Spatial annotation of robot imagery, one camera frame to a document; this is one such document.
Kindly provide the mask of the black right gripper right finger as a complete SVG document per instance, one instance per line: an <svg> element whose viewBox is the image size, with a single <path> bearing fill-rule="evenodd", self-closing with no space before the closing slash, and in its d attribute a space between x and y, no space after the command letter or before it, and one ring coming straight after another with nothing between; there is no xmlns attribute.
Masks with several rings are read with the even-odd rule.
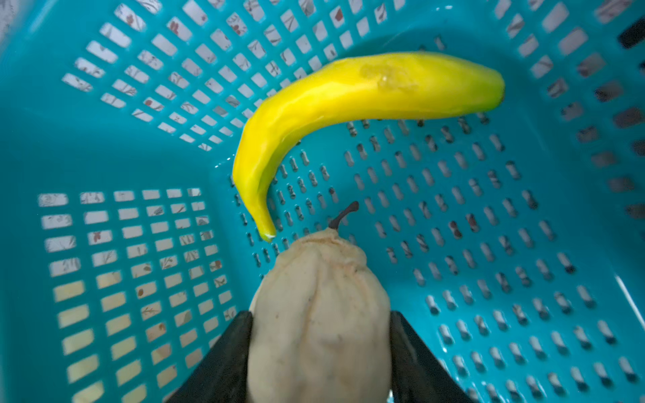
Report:
<svg viewBox="0 0 645 403"><path fill-rule="evenodd" d="M390 339L395 402L472 403L401 312L391 312Z"/></svg>

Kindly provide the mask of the beige toy pear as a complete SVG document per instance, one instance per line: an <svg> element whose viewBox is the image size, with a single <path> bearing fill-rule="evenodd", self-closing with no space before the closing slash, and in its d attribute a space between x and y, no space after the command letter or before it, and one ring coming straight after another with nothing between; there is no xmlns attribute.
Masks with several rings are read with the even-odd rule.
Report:
<svg viewBox="0 0 645 403"><path fill-rule="evenodd" d="M384 402L391 389L390 299L364 251L327 228L295 241L262 280L248 402Z"/></svg>

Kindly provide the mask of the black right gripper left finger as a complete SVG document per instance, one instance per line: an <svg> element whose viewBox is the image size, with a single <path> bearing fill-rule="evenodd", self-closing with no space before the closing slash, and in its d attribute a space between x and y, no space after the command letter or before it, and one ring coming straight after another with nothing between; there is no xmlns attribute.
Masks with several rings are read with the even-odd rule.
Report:
<svg viewBox="0 0 645 403"><path fill-rule="evenodd" d="M239 312L170 402L247 401L247 375L253 314Z"/></svg>

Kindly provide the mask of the yellow toy banana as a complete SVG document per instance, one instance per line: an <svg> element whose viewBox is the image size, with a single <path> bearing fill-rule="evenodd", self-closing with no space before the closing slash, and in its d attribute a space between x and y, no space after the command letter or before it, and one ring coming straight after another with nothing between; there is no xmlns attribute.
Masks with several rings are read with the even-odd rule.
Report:
<svg viewBox="0 0 645 403"><path fill-rule="evenodd" d="M449 119L498 107L500 72L451 55L395 52L336 60L265 99L247 121L233 183L263 240L276 236L267 193L304 137L356 120Z"/></svg>

